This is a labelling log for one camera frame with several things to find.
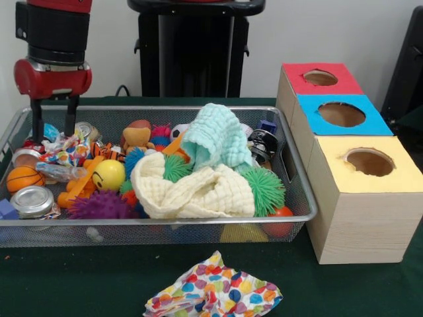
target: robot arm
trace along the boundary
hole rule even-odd
[[[68,98],[65,134],[74,133],[79,96],[92,81],[85,61],[93,0],[26,0],[16,4],[16,37],[28,55],[15,64],[15,82],[31,100],[33,138],[44,134],[41,101]]]

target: yellow box top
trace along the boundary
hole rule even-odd
[[[423,174],[397,137],[336,136],[317,141],[342,193],[423,192]]]

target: stacked wooden boxes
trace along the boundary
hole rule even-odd
[[[400,262],[423,216],[423,175],[343,64],[283,64],[277,107],[319,204],[320,264]]]

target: colorful polka dot cloth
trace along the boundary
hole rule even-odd
[[[149,299],[144,316],[257,317],[282,299],[277,286],[226,267],[216,251]]]

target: yellow smiley face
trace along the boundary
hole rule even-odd
[[[125,167],[117,160],[104,160],[94,169],[91,179],[98,190],[118,191],[125,181]]]

